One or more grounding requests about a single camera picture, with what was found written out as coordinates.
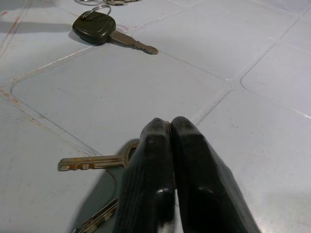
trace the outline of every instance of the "car key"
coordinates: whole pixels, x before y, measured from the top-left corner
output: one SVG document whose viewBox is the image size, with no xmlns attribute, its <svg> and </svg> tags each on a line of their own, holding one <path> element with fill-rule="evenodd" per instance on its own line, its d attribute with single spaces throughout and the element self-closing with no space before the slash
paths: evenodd
<svg viewBox="0 0 311 233">
<path fill-rule="evenodd" d="M 108 14 L 96 12 L 102 8 L 109 8 Z M 102 45 L 109 40 L 115 40 L 129 47 L 143 50 L 149 54 L 158 54 L 158 50 L 152 46 L 147 46 L 132 37 L 116 31 L 116 22 L 109 16 L 111 8 L 109 5 L 101 4 L 90 11 L 84 12 L 74 22 L 73 31 L 84 41 L 94 44 Z"/>
<path fill-rule="evenodd" d="M 110 203 L 100 209 L 96 214 L 82 224 L 80 229 L 74 229 L 72 233 L 93 233 L 104 222 L 107 222 L 116 212 L 118 199 L 113 199 Z"/>
<path fill-rule="evenodd" d="M 82 158 L 65 158 L 58 163 L 59 171 L 87 170 L 110 167 L 127 167 L 131 156 L 134 154 L 138 142 L 130 144 L 122 155 L 93 156 Z"/>
<path fill-rule="evenodd" d="M 113 5 L 113 6 L 120 6 L 120 5 L 124 5 L 125 1 L 122 1 L 122 0 L 106 0 L 105 3 L 107 3 L 109 5 Z"/>
</svg>

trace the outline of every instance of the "black key fob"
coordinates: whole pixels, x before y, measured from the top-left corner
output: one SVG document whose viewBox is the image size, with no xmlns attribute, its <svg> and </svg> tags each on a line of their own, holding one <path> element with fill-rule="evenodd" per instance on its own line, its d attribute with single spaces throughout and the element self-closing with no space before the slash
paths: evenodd
<svg viewBox="0 0 311 233">
<path fill-rule="evenodd" d="M 184 233 L 260 233 L 230 171 L 186 118 L 171 123 Z"/>
<path fill-rule="evenodd" d="M 168 123 L 154 119 L 142 131 L 125 169 L 113 233 L 171 233 L 175 186 Z"/>
<path fill-rule="evenodd" d="M 104 44 L 115 29 L 116 22 L 112 17 L 96 11 L 84 12 L 72 26 L 82 40 L 93 45 Z"/>
</svg>

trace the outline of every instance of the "key ring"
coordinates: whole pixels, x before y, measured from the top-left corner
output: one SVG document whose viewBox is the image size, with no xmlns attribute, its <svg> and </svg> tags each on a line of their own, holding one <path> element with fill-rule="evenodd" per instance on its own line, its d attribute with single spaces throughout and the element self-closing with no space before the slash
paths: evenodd
<svg viewBox="0 0 311 233">
<path fill-rule="evenodd" d="M 92 8 L 91 10 L 89 10 L 88 12 L 86 12 L 84 14 L 84 16 L 82 16 L 82 19 L 86 19 L 86 17 L 88 17 L 90 14 L 92 14 L 94 11 L 103 9 L 103 8 L 109 8 L 109 11 L 106 15 L 109 15 L 111 12 L 111 6 L 107 5 L 107 4 L 100 4 L 98 6 L 95 6 L 94 8 Z"/>
</svg>

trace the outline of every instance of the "tile floor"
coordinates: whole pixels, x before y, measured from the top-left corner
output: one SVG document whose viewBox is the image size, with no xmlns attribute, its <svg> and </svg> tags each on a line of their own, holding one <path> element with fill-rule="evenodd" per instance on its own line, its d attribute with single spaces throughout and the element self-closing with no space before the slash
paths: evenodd
<svg viewBox="0 0 311 233">
<path fill-rule="evenodd" d="M 159 55 L 80 40 L 71 26 L 90 8 L 0 2 L 0 233 L 71 233 L 114 181 L 58 161 L 116 154 L 152 118 L 178 115 L 232 169 L 262 233 L 311 232 L 311 1 L 112 7 L 118 29 Z"/>
</svg>

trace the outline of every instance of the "silver key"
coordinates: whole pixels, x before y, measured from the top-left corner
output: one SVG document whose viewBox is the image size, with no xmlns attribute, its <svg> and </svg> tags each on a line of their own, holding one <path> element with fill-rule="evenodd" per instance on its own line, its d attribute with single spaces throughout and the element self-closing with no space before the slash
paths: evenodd
<svg viewBox="0 0 311 233">
<path fill-rule="evenodd" d="M 107 222 L 116 212 L 118 199 L 112 200 L 109 204 L 100 209 L 96 214 L 83 223 L 80 229 L 74 229 L 72 233 L 93 233 L 104 222 Z"/>
<path fill-rule="evenodd" d="M 127 167 L 130 156 L 134 149 L 136 149 L 138 143 L 130 144 L 124 154 L 122 155 L 110 155 L 110 156 L 93 156 L 82 158 L 65 158 L 58 163 L 59 171 L 68 170 L 87 170 L 87 169 L 99 169 L 110 167 Z"/>
<path fill-rule="evenodd" d="M 149 53 L 149 54 L 158 54 L 159 53 L 159 51 L 155 47 L 152 47 L 152 46 L 140 43 L 139 41 L 133 39 L 132 37 L 130 37 L 128 35 L 125 35 L 123 33 L 120 33 L 118 31 L 113 31 L 110 34 L 110 38 L 112 40 L 115 40 L 115 41 L 117 41 L 119 43 L 122 43 L 124 45 L 130 46 L 130 47 L 134 47 L 134 48 L 137 48 L 137 49 L 141 49 L 141 50 L 143 50 L 143 51 L 145 51 L 146 53 Z"/>
<path fill-rule="evenodd" d="M 106 0 L 105 3 L 113 6 L 124 5 L 126 1 L 122 0 Z"/>
</svg>

